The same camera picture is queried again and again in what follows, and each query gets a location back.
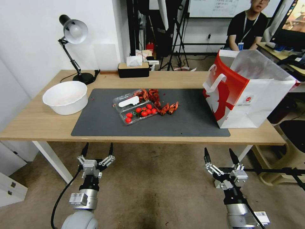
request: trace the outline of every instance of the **tissue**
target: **tissue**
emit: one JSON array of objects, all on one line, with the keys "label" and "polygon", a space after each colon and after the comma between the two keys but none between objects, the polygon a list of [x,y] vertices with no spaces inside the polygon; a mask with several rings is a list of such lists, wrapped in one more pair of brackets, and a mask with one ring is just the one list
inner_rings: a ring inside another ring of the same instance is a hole
[{"label": "tissue", "polygon": [[142,66],[142,56],[131,56],[126,59],[127,66]]}]

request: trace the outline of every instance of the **plastic bowl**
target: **plastic bowl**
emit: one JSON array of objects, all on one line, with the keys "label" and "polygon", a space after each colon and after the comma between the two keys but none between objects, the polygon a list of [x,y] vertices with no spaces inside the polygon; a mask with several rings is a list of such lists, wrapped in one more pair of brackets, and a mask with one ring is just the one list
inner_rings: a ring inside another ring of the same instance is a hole
[{"label": "plastic bowl", "polygon": [[57,114],[74,114],[88,103],[87,85],[80,81],[59,83],[44,93],[42,101]]}]

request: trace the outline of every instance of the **lamp shade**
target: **lamp shade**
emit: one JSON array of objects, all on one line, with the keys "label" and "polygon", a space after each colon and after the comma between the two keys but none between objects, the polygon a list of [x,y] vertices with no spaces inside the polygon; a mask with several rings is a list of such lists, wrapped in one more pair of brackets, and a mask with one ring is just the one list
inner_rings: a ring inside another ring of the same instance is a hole
[{"label": "lamp shade", "polygon": [[64,27],[64,36],[69,43],[82,43],[88,35],[88,27],[82,21],[70,19],[67,15],[59,17],[60,23]]}]

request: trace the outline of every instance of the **desk lamp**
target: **desk lamp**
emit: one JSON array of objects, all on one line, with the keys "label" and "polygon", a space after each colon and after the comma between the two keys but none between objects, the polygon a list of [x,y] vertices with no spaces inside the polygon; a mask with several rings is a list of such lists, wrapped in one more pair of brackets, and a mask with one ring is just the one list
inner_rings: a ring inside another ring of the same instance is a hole
[{"label": "desk lamp", "polygon": [[73,77],[73,80],[81,81],[85,84],[93,83],[96,77],[94,77],[90,73],[81,73],[80,72],[81,69],[79,65],[76,63],[75,60],[71,58],[70,54],[68,53],[65,47],[67,43],[71,43],[71,44],[82,43],[88,35],[88,27],[84,22],[75,19],[70,19],[67,15],[64,14],[59,17],[59,21],[64,27],[64,36],[60,38],[58,41],[63,47],[66,54],[68,55],[71,64],[77,71],[77,75]]}]

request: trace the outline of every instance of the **tissue box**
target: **tissue box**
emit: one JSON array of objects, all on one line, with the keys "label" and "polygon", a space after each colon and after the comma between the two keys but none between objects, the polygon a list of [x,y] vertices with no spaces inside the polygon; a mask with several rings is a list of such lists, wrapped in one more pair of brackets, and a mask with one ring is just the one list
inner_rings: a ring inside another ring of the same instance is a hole
[{"label": "tissue box", "polygon": [[118,72],[120,78],[148,77],[149,65],[143,62],[142,66],[127,66],[126,63],[119,63]]}]

